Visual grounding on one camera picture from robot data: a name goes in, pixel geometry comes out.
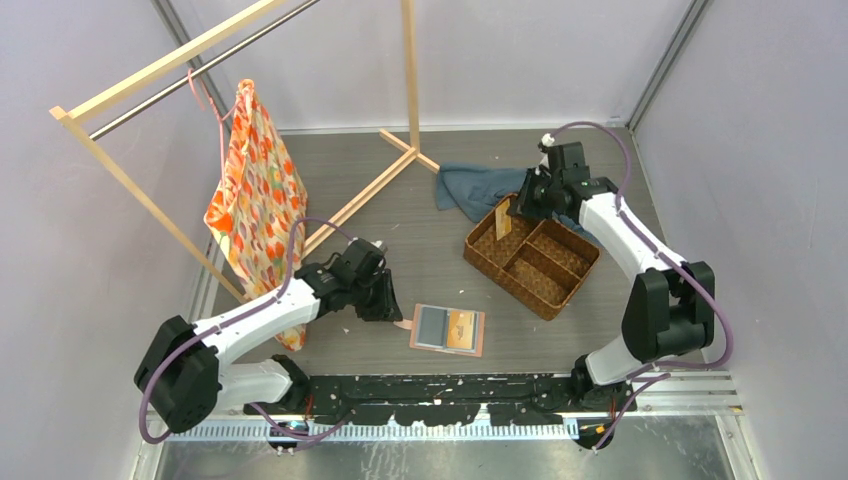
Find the blue-grey crumpled cloth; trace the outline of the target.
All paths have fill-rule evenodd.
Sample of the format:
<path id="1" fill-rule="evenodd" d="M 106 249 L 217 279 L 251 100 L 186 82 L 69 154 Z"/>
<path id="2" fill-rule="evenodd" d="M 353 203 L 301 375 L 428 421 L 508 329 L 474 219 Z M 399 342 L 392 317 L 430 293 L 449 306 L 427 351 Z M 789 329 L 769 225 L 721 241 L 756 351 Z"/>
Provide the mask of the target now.
<path id="1" fill-rule="evenodd" d="M 436 176 L 435 203 L 440 211 L 459 208 L 472 222 L 479 222 L 501 200 L 518 192 L 528 168 L 493 168 L 470 163 L 443 163 Z M 602 243 L 578 222 L 566 216 L 555 219 L 598 247 Z"/>

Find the pink clothes hanger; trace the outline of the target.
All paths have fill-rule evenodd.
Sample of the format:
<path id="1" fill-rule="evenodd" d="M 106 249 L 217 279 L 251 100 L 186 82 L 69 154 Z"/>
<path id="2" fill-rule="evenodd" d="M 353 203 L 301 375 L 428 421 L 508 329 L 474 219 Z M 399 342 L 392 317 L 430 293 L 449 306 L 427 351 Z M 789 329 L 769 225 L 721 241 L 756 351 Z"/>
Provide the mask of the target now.
<path id="1" fill-rule="evenodd" d="M 233 116 L 235 110 L 237 109 L 238 99 L 235 99 L 233 105 L 224 114 L 221 114 L 203 80 L 200 80 L 200 88 L 206 100 L 203 101 L 201 99 L 201 95 L 198 93 L 198 88 L 195 84 L 194 73 L 195 70 L 193 68 L 189 68 L 187 70 L 186 80 L 188 81 L 188 86 L 191 89 L 192 95 L 198 103 L 200 109 L 206 110 L 206 107 L 209 107 L 215 116 L 218 126 L 219 164 L 221 175 L 224 175 L 227 161 L 227 146 L 225 145 L 225 121 Z"/>

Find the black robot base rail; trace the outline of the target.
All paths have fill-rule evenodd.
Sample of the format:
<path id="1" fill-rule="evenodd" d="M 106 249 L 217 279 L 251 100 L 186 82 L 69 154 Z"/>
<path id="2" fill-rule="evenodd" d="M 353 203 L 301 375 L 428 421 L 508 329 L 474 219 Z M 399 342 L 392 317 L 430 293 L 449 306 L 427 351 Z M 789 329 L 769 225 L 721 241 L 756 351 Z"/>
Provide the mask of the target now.
<path id="1" fill-rule="evenodd" d="M 486 414 L 492 426 L 532 426 L 560 424 L 566 413 L 610 420 L 630 392 L 620 383 L 580 395 L 569 377 L 551 373 L 314 375 L 261 408 L 271 415 L 308 413 L 325 425 L 465 426 Z"/>

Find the orange credit card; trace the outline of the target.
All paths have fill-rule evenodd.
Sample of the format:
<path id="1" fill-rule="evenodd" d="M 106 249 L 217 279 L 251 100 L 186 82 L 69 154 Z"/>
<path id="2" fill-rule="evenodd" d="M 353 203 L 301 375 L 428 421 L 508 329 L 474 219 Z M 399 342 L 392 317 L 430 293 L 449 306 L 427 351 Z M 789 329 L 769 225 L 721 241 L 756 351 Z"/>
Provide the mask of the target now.
<path id="1" fill-rule="evenodd" d="M 509 214 L 511 198 L 504 198 L 495 208 L 496 240 L 503 240 L 512 231 L 512 217 Z"/>

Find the yellow credit card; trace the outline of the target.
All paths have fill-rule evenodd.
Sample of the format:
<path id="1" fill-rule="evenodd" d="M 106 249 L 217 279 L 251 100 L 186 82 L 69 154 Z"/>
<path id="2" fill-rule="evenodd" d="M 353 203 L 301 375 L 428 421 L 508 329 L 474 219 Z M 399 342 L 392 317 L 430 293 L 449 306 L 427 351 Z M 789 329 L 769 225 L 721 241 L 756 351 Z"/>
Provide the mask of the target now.
<path id="1" fill-rule="evenodd" d="M 471 351 L 476 346 L 477 314 L 472 311 L 451 310 L 448 313 L 446 347 Z"/>

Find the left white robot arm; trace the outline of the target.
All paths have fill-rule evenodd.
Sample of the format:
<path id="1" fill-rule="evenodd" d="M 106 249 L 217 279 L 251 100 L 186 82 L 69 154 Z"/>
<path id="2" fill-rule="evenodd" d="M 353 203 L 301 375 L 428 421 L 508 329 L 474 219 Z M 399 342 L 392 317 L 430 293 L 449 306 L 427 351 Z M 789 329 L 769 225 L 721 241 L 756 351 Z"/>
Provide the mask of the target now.
<path id="1" fill-rule="evenodd" d="M 154 410 L 170 434 L 251 403 L 298 412 L 311 388 L 293 360 L 277 355 L 241 364 L 239 358 L 284 330 L 347 307 L 366 322 L 402 320 L 385 251 L 379 241 L 355 238 L 343 253 L 303 265 L 286 285 L 224 314 L 164 321 L 134 375 L 141 411 Z"/>

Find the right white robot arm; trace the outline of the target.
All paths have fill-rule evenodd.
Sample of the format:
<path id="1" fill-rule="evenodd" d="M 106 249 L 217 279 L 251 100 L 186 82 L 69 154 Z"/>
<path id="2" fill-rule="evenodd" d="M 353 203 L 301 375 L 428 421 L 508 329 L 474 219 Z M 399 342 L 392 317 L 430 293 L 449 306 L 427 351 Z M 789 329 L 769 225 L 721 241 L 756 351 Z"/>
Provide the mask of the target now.
<path id="1" fill-rule="evenodd" d="M 712 344 L 715 275 L 647 230 L 609 178 L 592 176 L 581 143 L 558 144 L 546 135 L 539 149 L 543 158 L 527 169 L 510 214 L 569 218 L 600 241 L 632 282 L 620 334 L 579 357 L 571 371 L 572 400 L 596 410 L 610 398 L 611 386 L 644 366 Z"/>

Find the woven wicker divided basket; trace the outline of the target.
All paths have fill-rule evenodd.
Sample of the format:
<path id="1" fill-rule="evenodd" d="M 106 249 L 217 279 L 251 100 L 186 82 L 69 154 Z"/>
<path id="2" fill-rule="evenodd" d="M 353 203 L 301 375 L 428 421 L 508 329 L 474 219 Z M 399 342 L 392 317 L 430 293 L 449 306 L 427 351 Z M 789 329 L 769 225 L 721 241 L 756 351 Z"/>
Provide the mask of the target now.
<path id="1" fill-rule="evenodd" d="M 495 208 L 466 237 L 463 258 L 539 318 L 555 319 L 587 280 L 601 248 L 556 220 L 511 215 L 512 231 L 497 241 Z"/>

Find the orange floral hanging garment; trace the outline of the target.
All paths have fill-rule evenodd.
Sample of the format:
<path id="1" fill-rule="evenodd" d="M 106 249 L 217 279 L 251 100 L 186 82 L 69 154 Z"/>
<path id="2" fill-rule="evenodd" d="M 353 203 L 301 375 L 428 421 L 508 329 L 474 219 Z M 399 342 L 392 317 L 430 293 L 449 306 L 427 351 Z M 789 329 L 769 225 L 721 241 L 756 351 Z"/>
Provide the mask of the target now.
<path id="1" fill-rule="evenodd" d="M 227 263 L 254 300 L 283 284 L 288 269 L 301 265 L 307 189 L 255 83 L 236 88 L 237 109 L 225 135 L 225 174 L 204 215 L 204 223 Z"/>

